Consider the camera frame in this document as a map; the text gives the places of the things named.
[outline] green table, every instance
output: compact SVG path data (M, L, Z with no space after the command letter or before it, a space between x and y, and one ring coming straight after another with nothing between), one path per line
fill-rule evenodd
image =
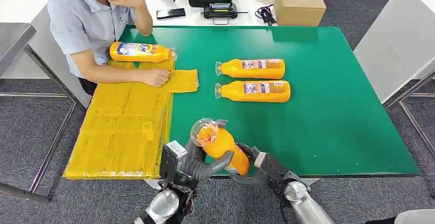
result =
M199 90L174 95L170 139L182 145L195 121L222 118L237 142L302 177L419 173L339 28L155 27L143 37L127 27L120 41L175 47L177 69L198 69ZM214 84L233 81L215 62L233 58L283 58L290 101L215 99Z

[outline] man's arm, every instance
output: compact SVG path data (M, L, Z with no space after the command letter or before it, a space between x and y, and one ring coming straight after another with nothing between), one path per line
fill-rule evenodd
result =
M132 8L136 19L133 20L139 33L143 36L150 36L152 33L152 17L148 12L145 0L142 0L143 5L138 8Z
M142 82L153 87L161 87L169 80L166 69L119 69L95 63L91 50L71 54L80 73L85 79L96 83Z
M108 0L114 5L129 7L132 10L132 18L137 30L143 36L152 33L152 17L148 12L145 0Z

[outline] robotic hand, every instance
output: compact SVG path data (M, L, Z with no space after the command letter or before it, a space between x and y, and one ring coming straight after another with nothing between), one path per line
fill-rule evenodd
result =
M225 120L215 121L224 127ZM210 164L205 163L206 153L201 147L188 140L186 148L177 141L163 146L159 185L162 190L151 201L134 224L180 224L193 212L193 199L199 181L227 167L234 152L227 151Z
M224 120L216 122L221 127L225 125ZM253 176L231 177L241 184L270 187L280 198L281 214L286 223L283 208L291 206L301 224L334 224L323 208L311 198L310 186L286 169L270 153L244 144L238 146L253 162L257 173ZM184 218L193 212L193 199L199 181L206 180L227 167L233 156L232 151L227 151L214 162L206 164L206 153L191 140L187 142L186 149L177 141L164 145L160 165L162 180L159 181L162 190L134 223L182 223Z
M325 210L310 196L311 188L297 175L286 169L270 153L256 147L238 144L257 168L253 176L231 175L235 181L251 186L269 186L280 198L281 215L287 219L283 208L292 206L300 224L334 224Z

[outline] orange bottle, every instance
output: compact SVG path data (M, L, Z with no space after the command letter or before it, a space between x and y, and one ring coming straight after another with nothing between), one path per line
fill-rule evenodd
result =
M110 56L118 62L153 62L176 60L175 49L159 45L113 42L110 46Z
M249 170L249 159L243 151L235 144L231 134L218 127L217 123L209 118L203 118L190 130L190 138L197 145L203 148L207 155L216 159L227 151L233 151L234 156L226 171L232 174L245 175Z
M216 75L229 75L233 78L281 79L285 63L282 59L239 60L226 63L216 62Z
M284 80L235 81L214 86L216 98L241 102L285 103L290 99L290 84Z

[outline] gray carpet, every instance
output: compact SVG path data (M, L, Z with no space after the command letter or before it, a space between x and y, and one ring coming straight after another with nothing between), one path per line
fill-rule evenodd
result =
M339 26L354 48L388 0L325 0L323 26ZM435 83L424 87L435 93ZM58 92L46 80L0 80L0 91ZM435 141L435 99L407 102ZM30 187L51 140L69 108L66 99L0 98L0 181ZM422 175L414 178L321 179L312 196L336 223L364 223L402 211L435 208L435 160L400 107L389 112ZM54 196L49 204L0 194L0 223L131 223L156 194L137 180L65 180L61 174L84 114L69 123L38 192ZM290 223L293 216L286 210ZM189 223L283 223L279 202L267 189L225 179L202 183Z

